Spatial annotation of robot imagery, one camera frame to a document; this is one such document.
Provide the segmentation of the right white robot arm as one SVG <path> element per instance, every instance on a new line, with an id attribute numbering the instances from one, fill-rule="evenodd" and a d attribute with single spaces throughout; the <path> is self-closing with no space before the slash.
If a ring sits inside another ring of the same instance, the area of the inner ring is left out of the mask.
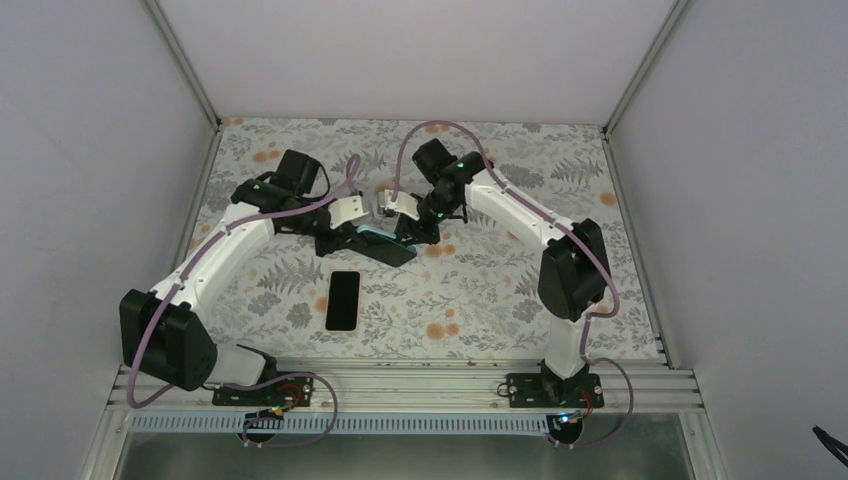
<path id="1" fill-rule="evenodd" d="M 437 243 L 440 224 L 468 207 L 540 253 L 537 296 L 554 317 L 541 391 L 552 406 L 567 406 L 578 397 L 577 375 L 588 364 L 586 312 L 612 289 L 601 227 L 591 219 L 575 222 L 527 197 L 479 152 L 458 157 L 431 140 L 412 160 L 430 191 L 417 196 L 394 186 L 378 196 L 383 213 L 397 217 L 395 234 L 403 243 Z"/>

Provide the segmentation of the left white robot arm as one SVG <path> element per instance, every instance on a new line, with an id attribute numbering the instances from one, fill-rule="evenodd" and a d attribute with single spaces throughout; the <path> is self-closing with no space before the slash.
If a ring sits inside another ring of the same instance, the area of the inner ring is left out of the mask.
<path id="1" fill-rule="evenodd" d="M 142 374 L 172 388 L 194 391 L 207 385 L 236 387 L 255 405 L 270 402 L 278 377 L 262 351 L 222 345 L 212 339 L 204 320 L 241 266 L 274 236 L 284 232 L 335 238 L 342 227 L 366 216 L 354 181 L 361 158 L 349 157 L 340 185 L 311 197 L 316 159 L 287 150 L 274 171 L 240 184 L 212 232 L 168 276 L 148 291 L 132 289 L 121 299 L 122 354 L 129 369 L 127 398 L 135 397 Z"/>

